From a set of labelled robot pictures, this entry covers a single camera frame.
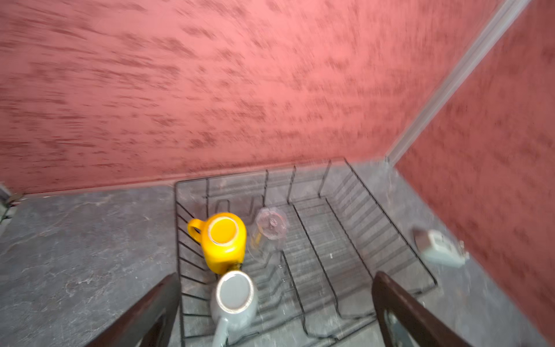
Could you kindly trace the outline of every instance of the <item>glass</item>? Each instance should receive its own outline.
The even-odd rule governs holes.
[[[270,257],[281,251],[287,237],[287,218],[277,208],[261,208],[251,227],[248,249],[259,263],[266,264]]]

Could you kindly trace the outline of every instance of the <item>red textured wall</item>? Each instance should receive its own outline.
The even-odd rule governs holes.
[[[500,0],[0,4],[0,168],[16,191],[375,158]]]
[[[555,344],[554,18],[532,1],[397,169]]]

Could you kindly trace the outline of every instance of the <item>white power socket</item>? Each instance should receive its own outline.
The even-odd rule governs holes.
[[[415,232],[415,241],[424,259],[434,263],[460,268],[470,258],[462,241],[455,244],[438,230]]]

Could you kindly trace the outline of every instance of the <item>black wire dish rack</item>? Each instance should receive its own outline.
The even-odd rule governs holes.
[[[371,284],[379,270],[413,296],[437,286],[344,159],[181,181],[175,222],[183,346],[210,345],[209,300],[218,279],[187,234],[187,222],[231,212],[249,230],[262,207],[286,214],[287,241],[262,262],[246,252],[241,269],[259,290],[258,314],[249,328],[228,337],[228,346],[329,346],[353,336],[376,321]]]

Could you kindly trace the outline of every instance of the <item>gray mug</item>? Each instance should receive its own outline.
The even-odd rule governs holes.
[[[247,274],[234,270],[223,275],[210,301],[210,312],[216,323],[212,347],[222,347],[231,331],[248,327],[257,307],[258,291]]]

